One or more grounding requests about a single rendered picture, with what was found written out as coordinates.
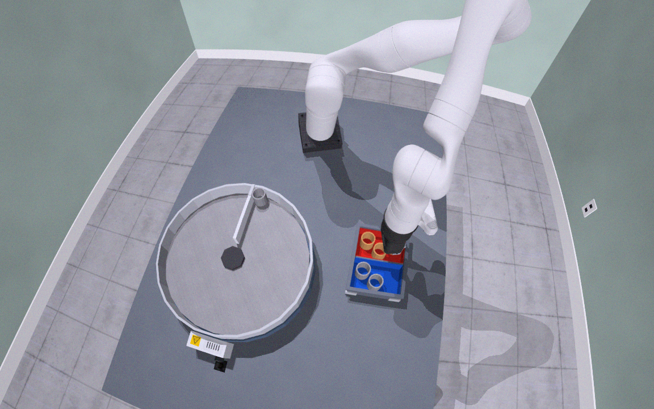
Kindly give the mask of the grey metal ring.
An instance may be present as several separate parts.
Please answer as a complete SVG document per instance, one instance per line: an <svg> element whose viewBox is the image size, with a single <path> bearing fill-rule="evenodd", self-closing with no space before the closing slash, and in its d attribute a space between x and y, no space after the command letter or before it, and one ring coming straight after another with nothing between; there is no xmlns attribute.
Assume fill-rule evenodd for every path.
<svg viewBox="0 0 654 409"><path fill-rule="evenodd" d="M263 196L263 197L262 198L257 198L259 196ZM253 192L252 192L252 197L253 197L254 203L257 206L265 206L265 204L268 201L267 196L266 196L266 192L265 192L265 190L263 188L254 189Z"/></svg>
<svg viewBox="0 0 654 409"><path fill-rule="evenodd" d="M378 280L379 283L380 283L380 286L378 286L378 287L373 286L373 285L370 283L370 280L371 280L371 279L376 279L376 280ZM378 290L380 289L380 287L383 285L383 282L384 282L383 277L380 276L380 274L373 274L373 275L370 276L370 278L369 278L368 281L367 281L367 288L368 288L369 290L375 290L375 291L378 291Z"/></svg>
<svg viewBox="0 0 654 409"><path fill-rule="evenodd" d="M367 270L367 274L359 273L357 268L365 268ZM371 271L371 266L370 266L370 264L368 262L359 262L356 269L355 269L355 276L358 279L363 280L363 279L366 279L369 276L370 271Z"/></svg>

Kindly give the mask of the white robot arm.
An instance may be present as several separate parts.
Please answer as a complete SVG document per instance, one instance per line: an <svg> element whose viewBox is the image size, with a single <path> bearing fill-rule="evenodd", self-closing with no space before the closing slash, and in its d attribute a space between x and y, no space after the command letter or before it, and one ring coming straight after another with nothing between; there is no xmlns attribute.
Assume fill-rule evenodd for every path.
<svg viewBox="0 0 654 409"><path fill-rule="evenodd" d="M357 68L400 72L451 54L423 126L443 148L443 158L407 145L393 162L391 210L402 221L420 219L429 199L443 198L451 188L458 151L480 100L492 45L517 38L530 21L528 0L466 0L462 16L404 21L317 58L309 68L305 88L307 134L317 141L332 136L348 73Z"/></svg>

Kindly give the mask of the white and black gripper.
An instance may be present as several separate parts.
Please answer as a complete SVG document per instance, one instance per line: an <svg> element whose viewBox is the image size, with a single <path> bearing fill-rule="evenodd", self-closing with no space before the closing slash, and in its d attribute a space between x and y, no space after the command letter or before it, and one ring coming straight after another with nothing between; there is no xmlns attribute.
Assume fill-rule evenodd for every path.
<svg viewBox="0 0 654 409"><path fill-rule="evenodd" d="M391 202L384 212L384 220L381 223L381 236L383 240L384 253L401 254L406 248L406 241L421 228L428 234L434 235L438 231L438 223L434 216L433 201L429 199L429 205L420 219L413 222L406 222L398 219L391 210Z"/></svg>

